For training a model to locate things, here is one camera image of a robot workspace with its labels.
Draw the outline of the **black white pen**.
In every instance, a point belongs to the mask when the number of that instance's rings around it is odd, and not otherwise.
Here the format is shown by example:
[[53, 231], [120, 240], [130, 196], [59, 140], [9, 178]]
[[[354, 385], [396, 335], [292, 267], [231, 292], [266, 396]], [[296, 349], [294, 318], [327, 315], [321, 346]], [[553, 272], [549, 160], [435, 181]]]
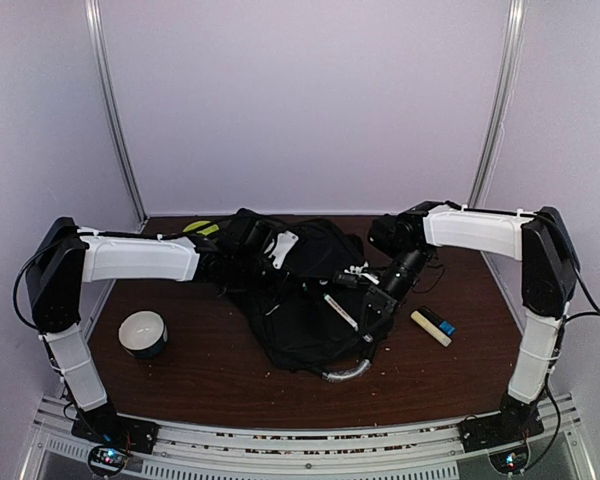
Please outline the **black white pen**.
[[357, 322], [333, 297], [324, 294], [323, 299], [354, 331], [358, 331]]

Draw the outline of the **blue black marker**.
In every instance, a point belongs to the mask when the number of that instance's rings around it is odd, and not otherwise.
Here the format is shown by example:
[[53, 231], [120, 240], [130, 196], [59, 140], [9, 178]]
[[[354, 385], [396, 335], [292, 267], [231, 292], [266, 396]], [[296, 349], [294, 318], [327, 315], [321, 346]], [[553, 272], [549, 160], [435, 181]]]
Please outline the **blue black marker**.
[[454, 325], [452, 325], [448, 320], [442, 318], [426, 306], [419, 307], [417, 311], [447, 337], [451, 338], [456, 332], [456, 327]]

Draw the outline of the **black student backpack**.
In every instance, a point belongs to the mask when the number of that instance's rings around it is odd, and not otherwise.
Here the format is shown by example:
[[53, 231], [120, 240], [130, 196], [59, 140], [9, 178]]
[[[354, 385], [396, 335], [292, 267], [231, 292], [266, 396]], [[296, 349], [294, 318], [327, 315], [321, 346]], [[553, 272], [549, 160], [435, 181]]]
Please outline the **black student backpack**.
[[[260, 279], [242, 279], [229, 286], [217, 284], [246, 318], [275, 367], [308, 371], [334, 383], [363, 375], [391, 329], [385, 335], [362, 332], [362, 301], [373, 286], [347, 288], [332, 282], [337, 271], [368, 268], [361, 238], [324, 218], [287, 222], [263, 217], [275, 225], [277, 235], [291, 231], [299, 237], [282, 268]], [[227, 230], [231, 245], [246, 231], [228, 221], [219, 228]], [[353, 317], [358, 331], [324, 301], [324, 294]]]

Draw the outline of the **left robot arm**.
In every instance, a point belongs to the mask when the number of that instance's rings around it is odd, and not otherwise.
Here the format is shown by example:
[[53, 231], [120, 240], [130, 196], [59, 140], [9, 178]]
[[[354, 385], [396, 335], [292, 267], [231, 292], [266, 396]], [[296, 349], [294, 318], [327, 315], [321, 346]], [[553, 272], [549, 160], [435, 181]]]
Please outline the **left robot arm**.
[[229, 286], [281, 268], [282, 242], [273, 223], [246, 209], [227, 220], [246, 229], [234, 245], [228, 243], [225, 229], [210, 235], [199, 228], [145, 235], [80, 227], [71, 217], [59, 217], [20, 268], [12, 290], [14, 312], [41, 336], [79, 422], [101, 443], [117, 442], [124, 424], [80, 327], [83, 285], [169, 280]]

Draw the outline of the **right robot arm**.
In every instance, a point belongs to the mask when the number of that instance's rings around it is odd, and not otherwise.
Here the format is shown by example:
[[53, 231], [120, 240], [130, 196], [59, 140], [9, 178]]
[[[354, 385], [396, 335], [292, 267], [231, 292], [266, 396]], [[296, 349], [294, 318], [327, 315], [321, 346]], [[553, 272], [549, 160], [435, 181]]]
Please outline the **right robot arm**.
[[559, 211], [515, 212], [470, 208], [452, 201], [424, 201], [371, 223], [368, 242], [391, 258], [372, 292], [403, 299], [441, 247], [507, 257], [520, 265], [525, 324], [518, 357], [492, 430], [515, 440], [531, 424], [533, 409], [560, 356], [580, 264]]

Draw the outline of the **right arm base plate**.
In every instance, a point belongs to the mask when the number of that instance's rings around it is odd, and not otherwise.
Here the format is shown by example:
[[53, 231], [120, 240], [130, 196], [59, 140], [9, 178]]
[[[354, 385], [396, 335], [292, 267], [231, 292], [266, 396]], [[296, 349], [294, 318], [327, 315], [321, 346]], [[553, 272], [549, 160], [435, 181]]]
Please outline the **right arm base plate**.
[[469, 416], [457, 428], [465, 453], [521, 442], [545, 431], [539, 418], [531, 418], [521, 426], [515, 426], [502, 413]]

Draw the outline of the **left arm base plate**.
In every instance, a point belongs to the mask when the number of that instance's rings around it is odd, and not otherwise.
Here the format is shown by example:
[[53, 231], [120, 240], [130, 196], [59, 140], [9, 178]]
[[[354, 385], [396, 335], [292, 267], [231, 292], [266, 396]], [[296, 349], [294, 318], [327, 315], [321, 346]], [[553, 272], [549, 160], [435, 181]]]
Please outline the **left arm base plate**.
[[71, 434], [74, 437], [133, 453], [151, 454], [157, 440], [159, 426], [147, 420], [79, 412]]

